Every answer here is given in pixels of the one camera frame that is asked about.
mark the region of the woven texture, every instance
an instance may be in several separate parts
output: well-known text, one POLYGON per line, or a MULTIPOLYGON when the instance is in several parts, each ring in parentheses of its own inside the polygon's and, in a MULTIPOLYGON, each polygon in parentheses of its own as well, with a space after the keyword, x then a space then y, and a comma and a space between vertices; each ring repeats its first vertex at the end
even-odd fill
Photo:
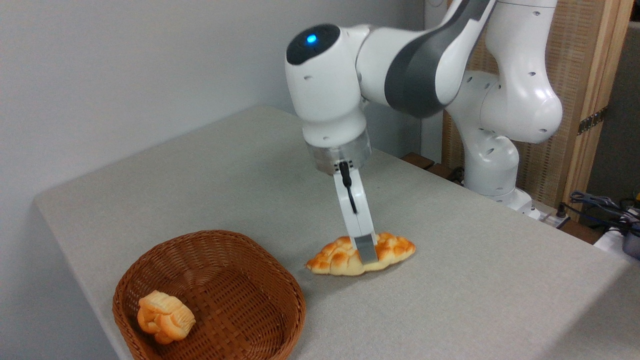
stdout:
POLYGON ((124 274, 113 316, 135 359, 286 359, 305 321, 294 277, 249 237, 199 231, 155 246, 124 274), (156 343, 136 319, 158 290, 180 299, 196 324, 186 339, 156 343))
MULTIPOLYGON (((546 58, 549 81, 563 105, 562 123, 546 142, 514 142, 520 153, 516 185, 534 200, 549 206, 557 206, 564 190, 603 3, 558 0, 547 40, 546 58)), ((498 72, 493 56, 484 46, 484 34, 474 49, 468 68, 498 72)), ((450 168, 464 164, 460 134, 448 114, 443 129, 442 163, 450 168)))

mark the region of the bread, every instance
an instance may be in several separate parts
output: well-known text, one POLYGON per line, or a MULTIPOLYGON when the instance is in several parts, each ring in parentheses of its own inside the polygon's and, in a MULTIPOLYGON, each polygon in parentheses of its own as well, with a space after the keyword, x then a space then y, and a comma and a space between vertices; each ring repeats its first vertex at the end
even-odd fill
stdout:
POLYGON ((187 337, 196 323, 191 310, 177 297, 154 290, 138 302, 138 324, 142 331, 153 334, 156 341, 166 345, 187 337))
POLYGON ((314 274, 360 275, 377 271, 391 264, 405 260, 415 252, 415 245, 390 233, 378 234, 376 253, 378 262, 363 265, 360 254, 351 244, 348 236, 338 238, 325 246, 313 259, 307 261, 306 268, 314 274))

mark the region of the table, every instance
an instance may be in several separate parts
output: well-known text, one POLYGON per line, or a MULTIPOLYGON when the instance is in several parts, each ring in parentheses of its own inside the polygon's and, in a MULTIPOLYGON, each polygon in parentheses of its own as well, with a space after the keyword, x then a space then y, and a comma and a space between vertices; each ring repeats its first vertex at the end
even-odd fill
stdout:
POLYGON ((377 231, 417 252, 360 277, 304 263, 346 233, 301 122, 252 108, 50 189, 36 205, 122 359, 111 299, 148 249, 202 229, 253 238, 307 301, 292 359, 639 359, 640 268, 380 151, 377 231))

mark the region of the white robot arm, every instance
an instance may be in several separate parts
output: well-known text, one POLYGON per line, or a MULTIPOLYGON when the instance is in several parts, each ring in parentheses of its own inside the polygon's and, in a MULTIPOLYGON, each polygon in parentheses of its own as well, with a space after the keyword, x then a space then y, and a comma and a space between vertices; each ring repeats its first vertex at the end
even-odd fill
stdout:
MULTIPOLYGON (((363 107, 374 101, 419 118, 454 106, 468 58, 495 5, 496 0, 455 0, 442 23, 427 31, 322 24, 302 31, 287 47, 285 72, 304 121, 303 137, 316 167, 334 177, 349 236, 364 263, 377 257, 358 170, 371 154, 363 107)), ((544 66, 539 71, 546 79, 544 66)), ((481 100, 469 103, 480 110, 481 100)), ((497 96, 495 102, 501 101, 497 96)), ((556 127, 546 126, 546 135, 556 127)))
POLYGON ((499 75, 466 72, 458 96, 446 107, 465 148, 465 187, 533 218, 540 214, 531 197, 515 186, 519 155, 511 140, 543 142, 562 120, 562 104, 545 67, 556 3, 499 1, 486 32, 499 75))

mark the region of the wicker basket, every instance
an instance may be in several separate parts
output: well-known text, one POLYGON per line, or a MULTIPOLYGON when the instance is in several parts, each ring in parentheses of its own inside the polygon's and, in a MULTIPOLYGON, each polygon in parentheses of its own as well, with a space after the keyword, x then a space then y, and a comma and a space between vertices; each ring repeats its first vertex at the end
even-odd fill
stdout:
POLYGON ((294 277, 260 245, 230 231, 199 231, 155 246, 124 274, 113 316, 135 359, 285 359, 305 322, 294 277), (138 326, 138 300, 153 290, 180 299, 196 324, 160 345, 138 326))

